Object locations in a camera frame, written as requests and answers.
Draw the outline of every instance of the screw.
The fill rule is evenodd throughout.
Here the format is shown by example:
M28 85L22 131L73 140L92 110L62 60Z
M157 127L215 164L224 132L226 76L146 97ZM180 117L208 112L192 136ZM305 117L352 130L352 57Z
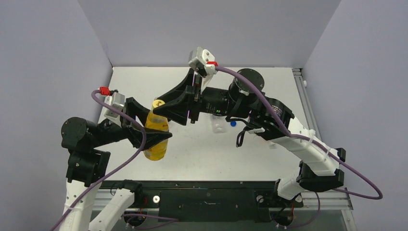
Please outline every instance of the screw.
M297 202L302 202L302 196L301 195L299 195L299 196L297 196L296 198L295 198L295 201L297 201Z
M262 195L259 195L256 197L256 201L262 203L264 201L264 197Z
M160 201L160 197L159 197L159 196L154 196L154 197L153 197L153 202L154 202L154 203L157 204L157 203L159 203L159 201Z

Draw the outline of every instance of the bottle cap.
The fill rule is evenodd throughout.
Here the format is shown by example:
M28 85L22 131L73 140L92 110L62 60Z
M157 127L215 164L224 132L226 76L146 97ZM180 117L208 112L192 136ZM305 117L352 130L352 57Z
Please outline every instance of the bottle cap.
M163 100L155 100L153 101L153 108L159 107L161 105L165 104L165 102Z

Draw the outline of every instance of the red connector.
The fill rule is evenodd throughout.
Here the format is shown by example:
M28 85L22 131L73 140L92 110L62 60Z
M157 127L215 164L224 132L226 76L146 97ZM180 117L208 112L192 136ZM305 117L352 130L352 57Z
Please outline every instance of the red connector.
M107 87L100 87L99 91L101 95L111 95L111 91Z
M214 66L218 66L218 63L216 61L208 61L207 64L214 64Z

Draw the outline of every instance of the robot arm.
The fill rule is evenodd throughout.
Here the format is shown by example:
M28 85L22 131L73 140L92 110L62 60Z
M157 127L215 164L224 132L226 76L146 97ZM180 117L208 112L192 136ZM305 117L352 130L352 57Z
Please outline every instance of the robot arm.
M302 161L293 174L279 179L275 184L275 198L284 202L293 200L304 190L323 192L343 186L344 173L339 169L339 164L311 141L287 137L246 84L235 78L227 90L208 87L211 77L217 73L215 68L217 63L208 50L199 47L192 51L189 66L191 69L184 80L166 94L158 97L165 104L155 108L153 110L155 114L167 117L181 125L186 125L188 119L191 120L191 123L195 123L199 118L199 113L226 116L227 121L241 121L246 125L237 136L237 147L242 145L246 132L254 133L267 141L285 147ZM263 89L264 80L257 71L245 68L238 73L253 83L258 90ZM135 99L125 99L125 96L118 91L109 91L107 88L101 88L101 94L107 96L106 101L111 106L132 118L137 117L142 124L145 124L149 109L141 106ZM292 111L281 101L265 98L292 134L302 134L323 144L314 136L314 131L305 129ZM109 110L105 113L105 117L106 119L97 125L85 119L73 117L62 126L62 146L70 153L66 174L67 200L64 211L72 209L72 212L63 221L60 230L86 231L89 228L91 231L108 231L126 208L140 200L141 185L139 187L134 182L130 184L131 181L124 181L124 185L119 187L112 201L90 224L93 201L100 185L86 194L81 200L82 203L78 203L75 208L69 208L76 195L80 195L90 184L105 175L110 153L98 151L96 147L123 139L128 139L136 148L140 147L141 131ZM146 133L147 141L144 150L172 137L169 132L148 128L146 128ZM344 161L345 150L340 148L336 151L338 158Z
M186 125L188 119L195 123L199 113L226 116L228 122L241 121L246 125L237 136L237 147L242 145L245 132L283 146L301 159L299 168L293 174L279 179L275 186L276 195L285 200L294 199L304 190L324 192L343 186L344 173L339 169L339 163L312 141L326 147L327 145L315 137L315 131L306 129L281 101L265 97L285 127L292 134L310 137L309 142L287 137L254 92L239 79L235 78L227 90L208 87L209 80L217 73L215 69L217 63L208 50L198 47L192 51L189 66L191 69L184 80L168 93L158 97L166 104L155 108L155 114L182 125ZM263 89L264 80L257 71L245 68L238 73L258 90ZM343 148L328 147L328 150L334 155L337 154L341 160L345 160Z

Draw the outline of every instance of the black bracket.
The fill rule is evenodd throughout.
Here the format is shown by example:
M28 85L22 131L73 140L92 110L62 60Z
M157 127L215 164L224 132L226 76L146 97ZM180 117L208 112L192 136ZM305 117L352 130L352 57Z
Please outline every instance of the black bracket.
M163 100L165 104L153 110L156 115L169 118L181 125L187 124L190 106L194 101L194 97L199 97L200 94L195 92L196 86L194 82L194 70L189 69L186 77L175 88L169 92L159 96L158 99Z
M283 208L291 206L292 203L294 207L303 207L303 202L297 202L294 199L286 200L278 196L278 185L280 181L281 180L279 179L275 182L272 190L255 191L255 197L259 198L259 201L255 199L257 202L259 202L258 208Z
M146 124L147 115L150 112L149 109L143 107L134 98L127 98L123 112L131 118L138 118L142 125ZM125 131L127 139L132 143L133 147L139 148L143 135L140 130L135 128L129 121L121 117L121 127ZM150 128L146 130L146 144L144 150L150 149L156 144L171 138L173 135L167 131L160 131Z
M345 161L346 151L343 148L337 148L339 159ZM334 176L317 176L310 167L303 163L299 164L300 173L296 178L299 185L312 192L325 192L331 189L336 189L344 185L344 172L340 169L335 170Z
M142 183L134 180L123 180L117 185L118 189L127 189L131 193L135 194L135 202L133 203L134 206L141 205L143 201L143 188Z
M111 153L93 150L91 153L70 151L66 177L68 182L84 182L85 187L105 176Z

